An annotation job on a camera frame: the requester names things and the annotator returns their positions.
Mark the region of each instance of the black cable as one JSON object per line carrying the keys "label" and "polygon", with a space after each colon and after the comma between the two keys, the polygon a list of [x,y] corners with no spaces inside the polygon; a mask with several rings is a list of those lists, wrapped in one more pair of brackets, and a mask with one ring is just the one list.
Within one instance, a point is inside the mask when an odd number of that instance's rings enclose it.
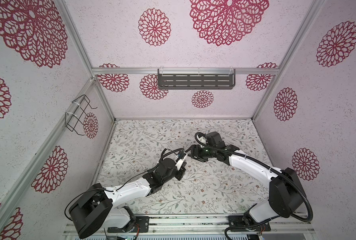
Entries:
{"label": "black cable", "polygon": [[248,155],[245,155],[245,154],[241,154],[241,153],[238,153],[238,152],[232,152],[232,151],[228,151],[228,150],[224,150],[224,149],[220,149],[220,148],[217,148],[217,147],[211,147],[211,146],[208,146],[204,143],[202,143],[197,137],[201,135],[201,137],[204,137],[204,134],[201,133],[201,132],[197,132],[195,133],[195,140],[202,146],[204,147],[207,147],[207,148],[210,148],[210,149],[213,149],[213,150],[217,150],[217,151],[222,151],[222,152],[226,152],[226,153],[229,153],[229,154],[233,154],[233,155],[237,155],[237,156],[241,156],[241,157],[244,157],[244,158],[247,158],[253,162],[256,162],[258,163],[259,165],[263,166],[264,168],[272,171],[273,173],[275,173],[276,175],[278,175],[280,178],[282,178],[286,183],[288,183],[292,188],[295,189],[295,191],[301,196],[303,202],[305,203],[306,205],[306,209],[307,209],[307,218],[303,218],[303,217],[300,217],[296,214],[291,214],[292,217],[298,219],[298,220],[301,220],[303,222],[311,222],[311,220],[313,219],[313,209],[311,208],[311,205],[310,205],[310,202],[309,200],[306,198],[306,194],[290,179],[288,178],[286,175],[284,175],[283,173],[273,169],[271,166],[268,166],[264,163],[262,163],[261,161],[253,158],[253,157],[250,157]]}
{"label": "black cable", "polygon": [[94,189],[91,189],[91,190],[87,190],[87,191],[85,191],[85,192],[82,192],[82,193],[79,194],[78,196],[74,197],[74,199],[72,199],[72,200],[67,204],[67,206],[65,207],[65,216],[66,216],[66,218],[68,218],[70,221],[72,221],[72,219],[69,218],[69,217],[67,216],[67,214],[66,214],[66,210],[67,210],[68,206],[69,206],[77,197],[79,197],[80,195],[85,194],[85,193],[87,193],[87,192],[94,191],[94,190],[107,191],[106,189],[103,189],[103,188],[94,188]]}
{"label": "black cable", "polygon": [[172,154],[172,153],[174,153],[174,152],[185,151],[184,148],[177,148],[177,149],[175,149],[175,150],[172,150],[171,152],[168,152],[168,153],[166,153],[166,154],[163,154],[163,153],[165,152],[165,150],[163,150],[162,155],[161,155],[161,158],[160,158],[159,160],[164,159],[166,156],[169,156],[170,154]]}
{"label": "black cable", "polygon": [[232,229],[245,229],[245,228],[257,227],[257,226],[259,226],[259,225],[262,225],[262,224],[265,224],[265,223],[267,223],[267,222],[270,222],[271,220],[273,220],[274,218],[277,218],[277,217],[279,217],[279,216],[272,217],[272,218],[268,218],[268,219],[266,219],[266,220],[263,220],[263,221],[260,222],[260,223],[256,223],[256,224],[249,225],[249,226],[243,226],[243,227],[228,227],[228,228],[225,229],[225,236],[226,236],[226,238],[227,238],[228,240],[233,240],[233,239],[230,238],[230,237],[228,236],[228,234],[227,234],[227,232],[228,232],[229,230],[232,230]]}
{"label": "black cable", "polygon": [[106,236],[106,239],[108,240],[108,237],[107,237],[107,234],[106,234],[106,229],[103,228],[103,230],[104,230],[104,235]]}
{"label": "black cable", "polygon": [[[127,182],[124,183],[124,185],[126,185],[126,183],[128,183],[128,182],[129,182],[130,180],[132,180],[134,177],[139,176],[139,175],[141,175],[141,174],[144,174],[144,173],[146,173],[146,172],[148,172],[148,171],[141,172],[140,174],[131,177],[129,180],[127,180]],[[121,189],[124,185],[122,185],[120,188],[116,189],[115,191],[116,191],[116,192],[119,191],[119,189]]]}

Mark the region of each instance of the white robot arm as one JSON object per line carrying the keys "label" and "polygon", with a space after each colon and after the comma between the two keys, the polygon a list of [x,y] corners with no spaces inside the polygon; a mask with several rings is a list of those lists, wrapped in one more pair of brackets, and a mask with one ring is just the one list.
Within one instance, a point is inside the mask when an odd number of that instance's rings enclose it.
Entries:
{"label": "white robot arm", "polygon": [[[180,148],[164,154],[165,151],[166,149],[162,152],[158,164],[147,170],[141,178],[115,187],[103,188],[97,183],[81,194],[68,210],[71,218],[66,215],[74,222],[80,238],[89,237],[101,227],[116,227],[123,232],[129,232],[136,217],[129,207],[116,207],[132,199],[156,193],[164,183],[174,177],[177,180],[182,179],[186,171],[185,150]],[[178,152],[176,160],[165,158],[174,152]]]}
{"label": "white robot arm", "polygon": [[[197,145],[192,145],[186,152],[191,151],[189,156],[201,162],[206,162],[210,157],[216,157],[219,161],[229,166],[236,167],[253,176],[269,188],[269,199],[252,206],[243,214],[242,226],[229,227],[225,230],[236,229],[260,229],[260,225],[269,222],[275,217],[288,218],[293,216],[301,221],[310,222],[313,218],[311,206],[306,198],[299,178],[293,169],[282,170],[268,166],[258,161],[238,147],[225,145],[217,132],[206,135],[197,132],[195,139]],[[305,203],[308,217],[302,218],[294,214],[294,211]]]}

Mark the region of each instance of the mounting plate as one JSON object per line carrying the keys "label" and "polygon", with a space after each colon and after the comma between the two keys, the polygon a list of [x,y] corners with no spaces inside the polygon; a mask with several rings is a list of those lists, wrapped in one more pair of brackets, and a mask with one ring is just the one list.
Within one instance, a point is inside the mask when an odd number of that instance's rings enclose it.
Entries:
{"label": "mounting plate", "polygon": [[[229,216],[229,226],[230,227],[244,227],[246,226],[245,222],[243,221],[243,215],[240,216]],[[257,227],[254,228],[242,228],[242,229],[231,229],[230,231],[232,232],[261,232],[261,231],[271,231],[270,228],[270,224],[269,223],[265,223],[265,224],[261,224]]]}
{"label": "mounting plate", "polygon": [[[136,217],[135,223],[138,223],[140,226],[139,232],[148,232],[149,231],[149,219],[150,217],[142,216]],[[138,229],[134,224],[134,227],[130,230],[130,232],[137,232]],[[109,227],[107,228],[108,233],[123,233],[123,230],[117,227]]]}

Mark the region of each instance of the leaf pattern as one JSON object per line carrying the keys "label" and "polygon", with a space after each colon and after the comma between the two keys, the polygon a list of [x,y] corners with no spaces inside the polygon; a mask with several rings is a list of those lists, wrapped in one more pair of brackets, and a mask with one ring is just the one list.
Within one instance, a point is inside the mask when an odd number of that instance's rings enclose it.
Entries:
{"label": "leaf pattern", "polygon": [[[187,149],[196,132],[218,132],[226,144],[271,164],[251,120],[118,121],[99,182],[116,186],[155,166],[164,148]],[[126,203],[136,214],[244,213],[268,198],[268,189],[243,170],[216,160],[187,160],[181,181],[175,178],[148,197]]]}

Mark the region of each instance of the wallpaper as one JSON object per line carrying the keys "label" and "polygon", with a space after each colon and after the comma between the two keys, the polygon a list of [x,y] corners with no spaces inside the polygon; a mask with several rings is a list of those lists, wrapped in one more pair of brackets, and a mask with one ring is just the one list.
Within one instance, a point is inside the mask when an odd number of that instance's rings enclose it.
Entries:
{"label": "wallpaper", "polygon": [[[154,167],[164,148],[187,149],[196,132],[217,131],[226,144],[270,164],[251,120],[118,121],[99,182],[116,186]],[[268,198],[268,189],[243,170],[216,159],[187,160],[181,181],[175,178],[148,197],[126,203],[137,214],[244,213]]]}
{"label": "wallpaper", "polygon": [[[0,203],[88,79],[52,1],[0,1]],[[62,180],[36,187],[50,191]],[[10,227],[27,225],[25,212],[20,205]],[[10,227],[3,239],[15,236]]]}
{"label": "wallpaper", "polygon": [[[63,210],[89,187],[111,126],[97,88],[92,87],[87,96],[95,109],[87,107],[87,114],[76,112],[77,116],[82,114],[83,124],[79,122],[73,132],[65,129],[18,203],[0,240],[60,239],[65,224],[71,223]],[[90,116],[94,116],[93,121],[89,121]]]}
{"label": "wallpaper", "polygon": [[93,66],[256,67],[279,63],[311,3],[66,0]]}
{"label": "wallpaper", "polygon": [[161,90],[155,74],[98,75],[119,119],[249,118],[271,79],[270,74],[238,74],[232,90]]}
{"label": "wallpaper", "polygon": [[296,170],[319,239],[356,239],[356,0],[325,3],[274,92],[255,122],[271,160]]}

